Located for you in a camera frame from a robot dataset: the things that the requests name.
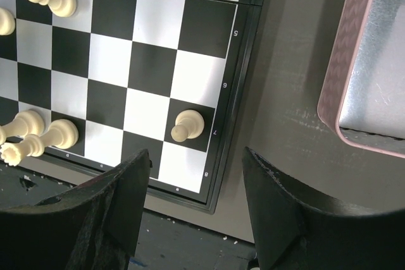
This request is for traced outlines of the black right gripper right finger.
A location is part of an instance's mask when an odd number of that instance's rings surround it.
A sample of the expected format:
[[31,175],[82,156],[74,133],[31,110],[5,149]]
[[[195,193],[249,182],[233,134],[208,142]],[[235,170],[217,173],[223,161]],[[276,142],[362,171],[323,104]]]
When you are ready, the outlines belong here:
[[242,155],[260,269],[403,269],[404,210],[350,204]]

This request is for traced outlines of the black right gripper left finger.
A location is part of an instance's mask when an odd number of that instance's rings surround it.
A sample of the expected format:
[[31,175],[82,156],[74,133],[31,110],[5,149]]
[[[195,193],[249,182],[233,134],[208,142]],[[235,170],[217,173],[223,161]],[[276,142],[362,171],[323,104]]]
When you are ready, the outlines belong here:
[[1,269],[127,269],[150,170],[143,149],[59,195],[1,209]]

